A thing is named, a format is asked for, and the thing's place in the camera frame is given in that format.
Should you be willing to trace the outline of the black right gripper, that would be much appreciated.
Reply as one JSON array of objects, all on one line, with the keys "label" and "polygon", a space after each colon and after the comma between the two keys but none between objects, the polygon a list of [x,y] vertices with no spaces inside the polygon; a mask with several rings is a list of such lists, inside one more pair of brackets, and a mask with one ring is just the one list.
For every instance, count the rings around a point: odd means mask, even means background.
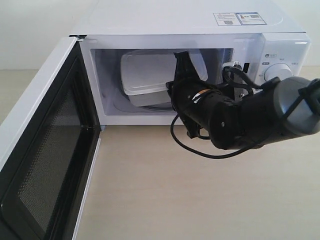
[{"label": "black right gripper", "polygon": [[218,149],[238,149],[239,108],[217,87],[200,80],[188,51],[175,52],[174,81],[166,83],[172,106],[190,139],[208,132],[207,139]]}]

